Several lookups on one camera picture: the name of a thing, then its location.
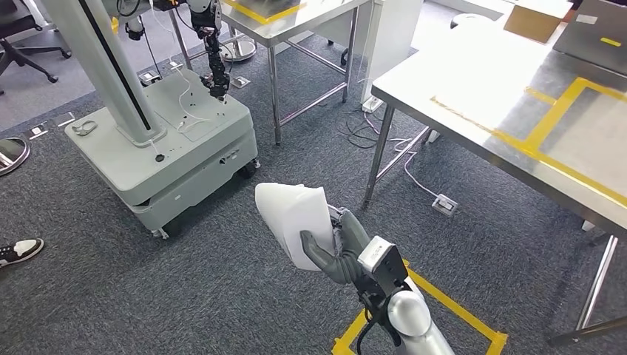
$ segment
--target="tabletop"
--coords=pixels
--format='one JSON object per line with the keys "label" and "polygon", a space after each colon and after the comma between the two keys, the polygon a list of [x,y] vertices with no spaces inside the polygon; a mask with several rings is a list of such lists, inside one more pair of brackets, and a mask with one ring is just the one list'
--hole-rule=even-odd
{"label": "tabletop", "polygon": [[617,236],[627,234],[627,78],[467,23],[372,93]]}
{"label": "tabletop", "polygon": [[273,47],[368,1],[222,0],[222,20],[264,47]]}

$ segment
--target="white fabric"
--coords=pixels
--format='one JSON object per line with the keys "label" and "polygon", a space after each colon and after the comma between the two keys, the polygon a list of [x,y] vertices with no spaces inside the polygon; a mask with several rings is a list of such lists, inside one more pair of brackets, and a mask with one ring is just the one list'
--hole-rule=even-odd
{"label": "white fabric", "polygon": [[300,231],[310,231],[320,248],[335,254],[333,228],[322,187],[310,189],[303,185],[260,183],[255,187],[255,203],[297,268],[320,270],[302,250]]}

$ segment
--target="black shoe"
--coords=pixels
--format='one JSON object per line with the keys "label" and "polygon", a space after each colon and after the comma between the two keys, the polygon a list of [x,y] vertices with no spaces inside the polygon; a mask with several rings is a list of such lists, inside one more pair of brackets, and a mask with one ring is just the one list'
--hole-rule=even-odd
{"label": "black shoe", "polygon": [[0,248],[0,268],[20,263],[34,257],[44,247],[44,241],[37,239],[22,240],[12,246]]}

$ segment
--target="cardboard box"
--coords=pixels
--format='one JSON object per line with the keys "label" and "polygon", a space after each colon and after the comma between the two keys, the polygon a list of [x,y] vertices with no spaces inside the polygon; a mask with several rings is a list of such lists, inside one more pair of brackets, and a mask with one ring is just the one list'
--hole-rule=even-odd
{"label": "cardboard box", "polygon": [[546,43],[568,13],[566,0],[520,0],[505,23],[505,30]]}

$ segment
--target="round mirror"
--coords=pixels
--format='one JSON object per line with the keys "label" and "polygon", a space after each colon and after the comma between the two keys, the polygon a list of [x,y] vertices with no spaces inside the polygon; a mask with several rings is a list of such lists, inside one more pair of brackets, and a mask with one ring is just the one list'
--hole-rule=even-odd
{"label": "round mirror", "polygon": [[21,138],[0,139],[0,176],[20,166],[30,154],[30,146]]}

